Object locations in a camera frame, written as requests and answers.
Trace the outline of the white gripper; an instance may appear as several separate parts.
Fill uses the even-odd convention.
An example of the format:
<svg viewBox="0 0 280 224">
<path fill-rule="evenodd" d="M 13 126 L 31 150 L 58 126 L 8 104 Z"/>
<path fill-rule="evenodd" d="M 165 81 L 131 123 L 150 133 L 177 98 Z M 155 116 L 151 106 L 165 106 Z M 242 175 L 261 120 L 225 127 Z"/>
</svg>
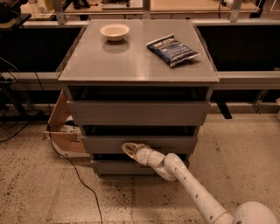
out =
<svg viewBox="0 0 280 224">
<path fill-rule="evenodd" d="M 140 165 L 147 165 L 151 168 L 162 167 L 165 160 L 165 154 L 153 150 L 144 143 L 124 143 L 122 150 Z"/>
</svg>

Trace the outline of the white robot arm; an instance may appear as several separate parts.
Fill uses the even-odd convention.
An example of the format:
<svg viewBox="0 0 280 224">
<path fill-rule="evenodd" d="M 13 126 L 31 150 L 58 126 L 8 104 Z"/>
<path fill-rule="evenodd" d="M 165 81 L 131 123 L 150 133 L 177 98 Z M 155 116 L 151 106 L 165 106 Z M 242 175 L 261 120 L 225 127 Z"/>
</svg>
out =
<svg viewBox="0 0 280 224">
<path fill-rule="evenodd" d="M 140 165 L 152 168 L 162 178 L 179 181 L 206 224 L 279 224 L 268 207 L 255 201 L 240 204 L 231 215 L 189 172 L 177 154 L 165 155 L 143 143 L 124 143 L 122 150 Z"/>
</svg>

